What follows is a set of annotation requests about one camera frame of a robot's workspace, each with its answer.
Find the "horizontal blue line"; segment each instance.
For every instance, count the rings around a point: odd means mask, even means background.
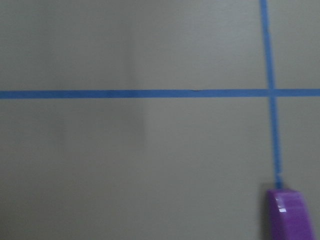
[[[320,89],[149,89],[0,91],[0,99],[320,97]]]

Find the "vertical blue line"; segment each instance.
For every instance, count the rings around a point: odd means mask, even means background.
[[[278,123],[278,104],[277,104],[277,97],[275,95],[276,80],[275,80],[275,73],[274,73],[271,36],[269,32],[267,0],[260,0],[260,8],[261,8],[261,24],[262,24],[264,54],[265,54],[265,67],[266,67],[268,92],[269,92],[269,111],[270,111],[270,121],[271,121],[274,178],[275,178],[276,188],[281,189],[283,188],[283,180],[282,180],[282,159],[281,159],[279,123]]]

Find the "purple object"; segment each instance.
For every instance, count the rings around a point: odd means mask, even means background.
[[[272,240],[316,240],[303,195],[290,189],[267,191]]]

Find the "purple block top face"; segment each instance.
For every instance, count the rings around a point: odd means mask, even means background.
[[[267,191],[272,240],[316,240],[303,195],[290,189]]]

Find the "gray surface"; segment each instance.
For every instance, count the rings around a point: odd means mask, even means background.
[[[304,193],[319,239],[320,98],[281,98],[279,107],[284,178]]]
[[[266,99],[0,104],[1,239],[260,239]]]
[[[2,0],[0,88],[254,89],[258,1]]]
[[[270,0],[270,30],[279,88],[320,88],[320,1]]]

